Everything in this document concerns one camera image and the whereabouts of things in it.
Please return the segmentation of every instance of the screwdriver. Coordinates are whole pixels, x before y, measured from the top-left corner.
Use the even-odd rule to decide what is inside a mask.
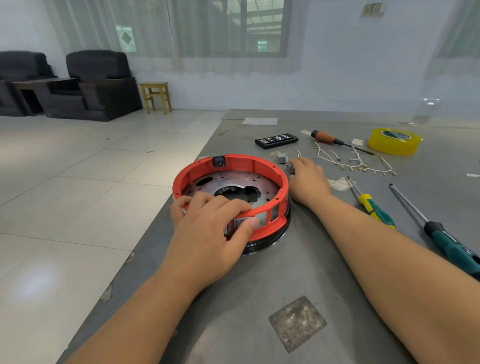
[[[372,197],[369,194],[363,194],[360,191],[360,189],[353,183],[353,181],[350,179],[350,177],[347,176],[347,178],[350,181],[350,183],[352,184],[355,191],[357,191],[357,193],[359,194],[358,201],[363,205],[365,210],[367,210],[367,213],[371,217],[373,217],[373,218],[381,221],[382,223],[387,224],[388,226],[396,229],[395,223],[393,222],[392,218],[385,211],[383,211],[381,208],[379,208],[378,205],[376,205],[375,202],[373,202]]]
[[[480,257],[446,232],[440,222],[429,221],[392,183],[388,186],[425,221],[423,230],[433,239],[446,260],[480,281]]]
[[[350,148],[353,148],[350,144],[346,144],[346,143],[342,142],[340,139],[334,138],[331,135],[328,135],[327,133],[319,132],[318,130],[314,130],[312,132],[312,138],[316,139],[316,140],[318,140],[319,142],[322,142],[322,143],[337,144],[338,146],[349,146]],[[372,152],[370,152],[368,150],[365,150],[365,149],[361,149],[361,148],[357,148],[357,147],[355,147],[355,149],[361,150],[362,152],[365,152],[365,153],[368,153],[368,154],[371,154],[372,156],[375,155],[375,153],[372,153]]]

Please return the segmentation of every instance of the wall socket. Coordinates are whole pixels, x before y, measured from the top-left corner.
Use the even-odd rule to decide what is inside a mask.
[[[383,16],[386,11],[386,4],[383,2],[374,2],[366,4],[361,12],[362,16]]]

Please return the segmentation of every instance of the hand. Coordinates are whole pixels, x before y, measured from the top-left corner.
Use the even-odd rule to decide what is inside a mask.
[[[174,234],[160,270],[193,295],[222,278],[240,258],[259,220],[243,221],[229,241],[224,228],[251,208],[246,201],[229,201],[205,192],[197,192],[193,198],[181,196],[170,206]]]
[[[295,174],[290,176],[289,193],[295,201],[310,207],[315,198],[332,196],[324,170],[304,157],[291,159]]]

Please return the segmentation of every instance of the red circular housing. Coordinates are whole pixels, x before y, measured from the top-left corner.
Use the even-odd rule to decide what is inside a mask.
[[[179,198],[186,186],[193,184],[193,181],[209,173],[239,170],[251,174],[258,174],[259,176],[272,180],[280,189],[266,204],[236,216],[235,219],[229,223],[228,231],[233,233],[239,222],[249,217],[253,218],[255,215],[264,212],[266,212],[266,222],[263,226],[259,225],[259,227],[255,229],[249,242],[266,238],[284,227],[287,223],[285,212],[287,211],[288,205],[288,179],[285,173],[275,164],[262,158],[243,154],[226,154],[221,157],[225,158],[225,163],[222,163],[222,167],[215,167],[213,164],[214,159],[218,157],[208,157],[197,160],[182,169],[173,182],[173,198]],[[277,217],[272,220],[272,209],[276,210],[277,208],[278,213],[274,214],[277,215]]]

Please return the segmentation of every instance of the metallic square patch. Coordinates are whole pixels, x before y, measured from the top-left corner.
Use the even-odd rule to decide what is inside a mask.
[[[268,320],[289,354],[327,325],[306,296],[289,303]]]

